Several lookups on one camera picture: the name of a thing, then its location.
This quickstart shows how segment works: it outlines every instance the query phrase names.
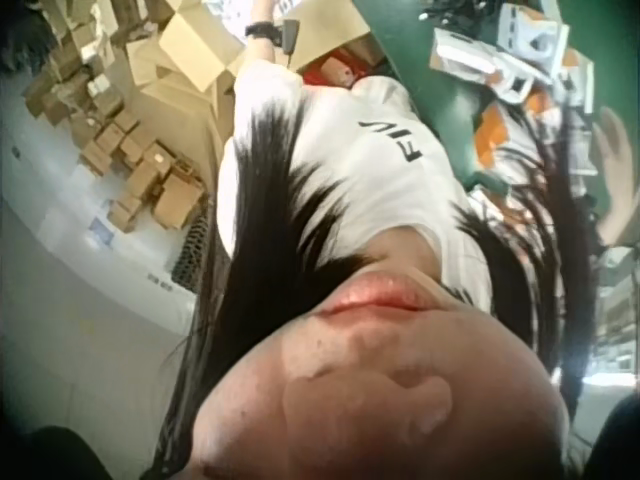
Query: red object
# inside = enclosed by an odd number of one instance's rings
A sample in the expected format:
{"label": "red object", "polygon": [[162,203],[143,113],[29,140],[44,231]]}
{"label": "red object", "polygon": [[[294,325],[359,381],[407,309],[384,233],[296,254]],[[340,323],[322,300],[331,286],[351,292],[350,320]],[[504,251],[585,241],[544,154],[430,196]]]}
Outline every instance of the red object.
{"label": "red object", "polygon": [[302,78],[307,85],[351,88],[369,69],[366,62],[338,48],[309,65]]}

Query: black wristwatch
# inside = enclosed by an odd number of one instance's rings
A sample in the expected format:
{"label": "black wristwatch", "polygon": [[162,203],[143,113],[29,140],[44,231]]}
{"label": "black wristwatch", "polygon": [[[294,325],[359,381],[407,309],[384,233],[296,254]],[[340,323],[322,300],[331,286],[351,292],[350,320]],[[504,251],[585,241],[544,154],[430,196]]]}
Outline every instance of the black wristwatch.
{"label": "black wristwatch", "polygon": [[276,27],[272,22],[256,22],[244,31],[247,37],[267,38],[274,47],[282,48],[285,55],[291,55],[296,48],[300,22],[298,20],[284,20],[282,27]]}

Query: mouth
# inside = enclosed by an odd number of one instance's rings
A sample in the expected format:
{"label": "mouth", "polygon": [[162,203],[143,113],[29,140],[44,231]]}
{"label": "mouth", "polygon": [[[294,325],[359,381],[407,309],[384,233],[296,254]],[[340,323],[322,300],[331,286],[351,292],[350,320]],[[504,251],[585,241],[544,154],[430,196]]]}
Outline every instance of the mouth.
{"label": "mouth", "polygon": [[440,310],[440,299],[412,278],[391,272],[366,272],[341,285],[322,302],[317,314],[323,317],[362,309],[385,307],[409,312]]}

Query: woman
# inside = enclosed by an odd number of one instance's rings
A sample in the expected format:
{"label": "woman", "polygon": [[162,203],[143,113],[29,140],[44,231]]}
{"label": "woman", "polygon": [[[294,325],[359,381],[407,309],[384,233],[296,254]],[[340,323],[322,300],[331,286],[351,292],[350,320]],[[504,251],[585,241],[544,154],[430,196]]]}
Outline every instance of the woman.
{"label": "woman", "polygon": [[214,220],[231,263],[212,229],[150,476],[564,477],[594,302],[566,146],[514,191],[529,241],[469,211],[400,84],[309,88],[273,61],[249,39]]}

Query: floor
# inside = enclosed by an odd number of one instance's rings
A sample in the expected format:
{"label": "floor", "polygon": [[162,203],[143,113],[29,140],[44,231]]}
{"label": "floor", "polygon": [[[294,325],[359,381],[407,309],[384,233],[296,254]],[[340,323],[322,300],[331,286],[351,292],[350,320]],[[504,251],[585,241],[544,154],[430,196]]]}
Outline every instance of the floor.
{"label": "floor", "polygon": [[149,465],[182,337],[133,314],[2,211],[3,400],[22,432],[78,432],[116,479]]}

